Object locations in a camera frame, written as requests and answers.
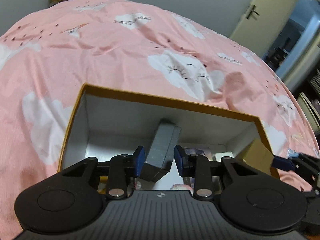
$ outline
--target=cardboard box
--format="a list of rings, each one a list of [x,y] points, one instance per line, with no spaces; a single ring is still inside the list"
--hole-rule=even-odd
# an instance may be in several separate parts
[[[270,167],[273,162],[273,154],[263,145],[259,139],[254,139],[237,156],[237,160],[247,163],[249,166],[267,173],[270,173]]]
[[[138,145],[149,149],[161,119],[181,128],[182,147],[208,147],[212,153],[233,152],[236,156],[257,138],[271,151],[258,117],[84,84],[66,130],[58,170],[89,156],[109,161],[115,155],[133,154]],[[158,182],[140,182],[142,189],[167,190],[183,184],[183,179],[173,162],[170,172]]]

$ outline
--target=white door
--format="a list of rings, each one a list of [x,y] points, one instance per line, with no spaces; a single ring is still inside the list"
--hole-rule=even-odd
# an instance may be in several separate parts
[[[230,39],[262,57],[283,29],[297,0],[251,0]]]

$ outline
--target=gray box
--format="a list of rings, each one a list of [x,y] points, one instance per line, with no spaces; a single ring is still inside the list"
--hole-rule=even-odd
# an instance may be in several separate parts
[[[147,153],[140,178],[157,182],[166,175],[174,158],[174,147],[179,142],[181,128],[167,120],[161,120]]]

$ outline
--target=door handle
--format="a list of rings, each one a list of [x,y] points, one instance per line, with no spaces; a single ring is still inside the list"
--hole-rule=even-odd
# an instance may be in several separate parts
[[[249,18],[251,17],[251,15],[252,15],[253,13],[255,13],[255,14],[258,15],[258,16],[260,16],[260,14],[255,11],[255,9],[256,9],[256,6],[253,4],[252,7],[251,7],[250,12],[248,13],[248,15],[247,15],[247,17],[246,17],[247,20],[249,20]]]

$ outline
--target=doorway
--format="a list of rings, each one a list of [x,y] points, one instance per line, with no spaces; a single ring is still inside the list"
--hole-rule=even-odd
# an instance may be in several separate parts
[[[320,16],[317,0],[298,0],[284,28],[262,57],[273,71],[277,71],[287,58],[293,58],[290,56],[293,49],[296,56],[306,49],[313,38],[310,30],[317,22],[311,20],[315,16]]]

